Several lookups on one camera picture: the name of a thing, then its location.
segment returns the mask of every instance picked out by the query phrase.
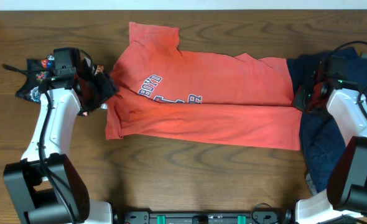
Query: red shirt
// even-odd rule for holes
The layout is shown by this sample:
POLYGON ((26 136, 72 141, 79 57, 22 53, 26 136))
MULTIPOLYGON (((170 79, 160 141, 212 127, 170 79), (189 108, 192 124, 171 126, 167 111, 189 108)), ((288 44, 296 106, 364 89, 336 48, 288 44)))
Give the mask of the red shirt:
POLYGON ((299 150, 301 112, 291 107, 283 58, 256 60, 178 50, 179 29, 129 23, 129 47, 111 77, 106 138, 145 134, 299 150))

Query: wood grain surface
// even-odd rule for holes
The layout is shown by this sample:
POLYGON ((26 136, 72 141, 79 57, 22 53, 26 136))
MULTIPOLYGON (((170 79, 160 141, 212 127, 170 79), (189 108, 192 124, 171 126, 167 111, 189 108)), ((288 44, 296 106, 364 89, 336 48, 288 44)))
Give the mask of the wood grain surface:
MULTIPOLYGON (((255 58, 297 57, 367 40, 367 11, 0 12, 0 223, 17 223, 2 172, 34 132, 39 106, 18 99, 26 67, 53 49, 85 49, 110 70, 128 46, 128 22, 180 28, 180 50, 255 58)), ((301 152, 133 135, 105 140, 106 111, 76 119, 70 158, 90 197, 119 211, 250 210, 293 206, 310 196, 301 152)))

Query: white wall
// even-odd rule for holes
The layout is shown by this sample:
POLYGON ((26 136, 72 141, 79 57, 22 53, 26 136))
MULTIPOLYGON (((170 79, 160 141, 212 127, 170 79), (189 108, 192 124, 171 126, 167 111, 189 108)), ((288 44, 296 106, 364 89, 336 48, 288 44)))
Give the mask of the white wall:
POLYGON ((367 0, 0 0, 0 10, 367 9, 367 0))

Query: green strip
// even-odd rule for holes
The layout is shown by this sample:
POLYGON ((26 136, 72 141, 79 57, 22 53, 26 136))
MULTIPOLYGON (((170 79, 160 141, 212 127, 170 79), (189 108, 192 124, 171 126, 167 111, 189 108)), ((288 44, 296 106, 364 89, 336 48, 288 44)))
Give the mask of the green strip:
POLYGON ((244 215, 238 216, 238 224, 246 224, 246 217, 244 215))
POLYGON ((157 224, 165 224, 165 216, 158 215, 157 216, 157 224))

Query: dark blue fabric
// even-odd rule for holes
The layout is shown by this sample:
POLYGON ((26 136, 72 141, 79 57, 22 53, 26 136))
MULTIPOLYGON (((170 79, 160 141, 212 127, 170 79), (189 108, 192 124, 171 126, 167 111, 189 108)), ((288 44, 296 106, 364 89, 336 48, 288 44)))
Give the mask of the dark blue fabric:
MULTIPOLYGON (((303 55, 288 59, 287 66, 293 82, 294 93, 300 85, 312 87, 312 74, 328 52, 317 55, 303 55)), ((343 49, 336 55, 347 58, 346 79, 367 84, 367 59, 359 58, 354 48, 343 49)), ((317 116, 303 114, 300 125, 300 140, 310 176, 318 192, 327 188, 330 175, 345 150, 344 139, 333 119, 324 120, 317 116)))

